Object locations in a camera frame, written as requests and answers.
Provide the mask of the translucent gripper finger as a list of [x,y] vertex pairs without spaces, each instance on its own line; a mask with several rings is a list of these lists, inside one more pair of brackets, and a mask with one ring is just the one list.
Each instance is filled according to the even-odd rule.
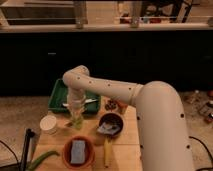
[[70,113],[70,125],[71,126],[74,126],[75,125],[75,122],[76,122],[76,116],[75,116],[75,112],[71,112]]
[[77,117],[77,120],[76,120],[76,129],[77,130],[80,130],[82,128],[83,121],[84,121],[84,118],[83,118],[82,114],[79,114]]

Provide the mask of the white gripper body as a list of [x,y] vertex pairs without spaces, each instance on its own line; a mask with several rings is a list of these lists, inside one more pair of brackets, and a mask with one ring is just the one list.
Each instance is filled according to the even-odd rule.
[[83,89],[69,88],[67,94],[68,109],[70,112],[75,112],[84,107],[86,93]]

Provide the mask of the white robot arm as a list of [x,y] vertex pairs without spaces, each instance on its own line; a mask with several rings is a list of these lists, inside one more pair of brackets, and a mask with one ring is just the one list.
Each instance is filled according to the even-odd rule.
[[62,80],[72,109],[83,106],[87,91],[136,109],[143,171],[195,171],[183,103],[170,84],[95,78],[84,65],[66,71]]

